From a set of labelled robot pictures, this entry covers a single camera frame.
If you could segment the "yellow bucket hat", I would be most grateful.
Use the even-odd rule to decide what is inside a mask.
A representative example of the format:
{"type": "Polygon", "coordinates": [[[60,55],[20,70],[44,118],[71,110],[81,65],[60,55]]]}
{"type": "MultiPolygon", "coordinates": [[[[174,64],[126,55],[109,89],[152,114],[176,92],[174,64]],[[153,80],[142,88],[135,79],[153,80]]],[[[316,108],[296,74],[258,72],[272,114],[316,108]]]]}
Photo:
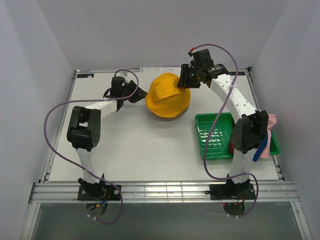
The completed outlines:
{"type": "Polygon", "coordinates": [[[178,88],[179,79],[177,75],[165,72],[151,83],[145,97],[149,111],[160,117],[172,118],[189,108],[191,91],[178,88]]]}

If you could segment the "grey bucket hat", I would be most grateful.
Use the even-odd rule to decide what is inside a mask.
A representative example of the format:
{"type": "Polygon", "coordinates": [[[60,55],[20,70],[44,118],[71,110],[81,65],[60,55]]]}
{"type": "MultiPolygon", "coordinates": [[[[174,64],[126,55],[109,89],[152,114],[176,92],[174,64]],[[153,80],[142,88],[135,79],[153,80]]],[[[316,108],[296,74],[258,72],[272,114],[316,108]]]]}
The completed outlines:
{"type": "Polygon", "coordinates": [[[174,116],[174,117],[161,117],[161,116],[158,116],[154,113],[152,113],[152,116],[155,119],[160,120],[160,121],[175,121],[175,120],[178,120],[181,116],[183,116],[187,111],[188,111],[188,108],[186,108],[183,112],[181,112],[179,115],[174,116]]]}

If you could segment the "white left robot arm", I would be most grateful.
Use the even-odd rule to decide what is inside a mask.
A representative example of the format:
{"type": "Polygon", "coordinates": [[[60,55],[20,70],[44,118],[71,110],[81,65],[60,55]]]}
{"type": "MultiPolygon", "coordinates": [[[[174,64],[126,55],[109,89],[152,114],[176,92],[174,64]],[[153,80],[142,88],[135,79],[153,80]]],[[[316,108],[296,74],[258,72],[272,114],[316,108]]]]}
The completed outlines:
{"type": "Polygon", "coordinates": [[[107,192],[106,183],[101,180],[104,174],[96,157],[96,147],[101,138],[101,121],[119,111],[124,101],[135,104],[146,95],[147,92],[134,81],[127,81],[123,76],[114,76],[111,87],[103,94],[103,101],[87,106],[75,106],[72,109],[66,137],[84,167],[83,177],[79,178],[78,182],[95,200],[102,199],[107,192]]]}

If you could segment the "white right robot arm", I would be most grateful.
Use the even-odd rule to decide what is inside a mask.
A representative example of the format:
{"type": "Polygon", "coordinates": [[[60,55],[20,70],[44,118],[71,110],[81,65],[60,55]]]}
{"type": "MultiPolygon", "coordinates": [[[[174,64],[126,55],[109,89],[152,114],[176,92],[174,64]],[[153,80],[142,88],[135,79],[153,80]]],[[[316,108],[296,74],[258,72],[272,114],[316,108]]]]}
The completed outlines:
{"type": "Polygon", "coordinates": [[[222,108],[227,108],[233,118],[234,127],[230,133],[233,146],[233,159],[225,184],[212,193],[237,199],[249,190],[250,170],[268,144],[268,121],[266,111],[259,111],[249,103],[235,86],[235,77],[231,77],[223,64],[214,64],[208,49],[195,51],[188,55],[189,64],[181,65],[178,88],[197,89],[205,83],[222,100],[222,108]]]}

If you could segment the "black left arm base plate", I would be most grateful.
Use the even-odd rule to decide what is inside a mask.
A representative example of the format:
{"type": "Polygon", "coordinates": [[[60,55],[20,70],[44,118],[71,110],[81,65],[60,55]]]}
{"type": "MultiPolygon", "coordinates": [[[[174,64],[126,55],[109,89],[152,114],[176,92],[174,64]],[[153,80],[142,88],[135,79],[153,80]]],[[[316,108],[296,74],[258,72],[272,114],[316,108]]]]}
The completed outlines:
{"type": "Polygon", "coordinates": [[[96,185],[85,186],[82,185],[78,189],[77,200],[78,201],[119,201],[121,185],[117,185],[116,189],[112,185],[96,185]]]}

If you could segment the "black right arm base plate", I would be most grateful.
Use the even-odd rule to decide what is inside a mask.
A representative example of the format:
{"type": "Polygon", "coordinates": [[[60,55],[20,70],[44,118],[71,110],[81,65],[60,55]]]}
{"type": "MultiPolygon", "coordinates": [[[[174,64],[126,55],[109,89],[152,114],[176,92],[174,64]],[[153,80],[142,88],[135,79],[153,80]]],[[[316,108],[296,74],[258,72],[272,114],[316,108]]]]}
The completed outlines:
{"type": "Polygon", "coordinates": [[[211,200],[236,200],[244,197],[246,200],[254,200],[256,197],[254,186],[251,183],[236,188],[227,186],[227,184],[210,184],[209,189],[204,193],[210,195],[211,200]]]}

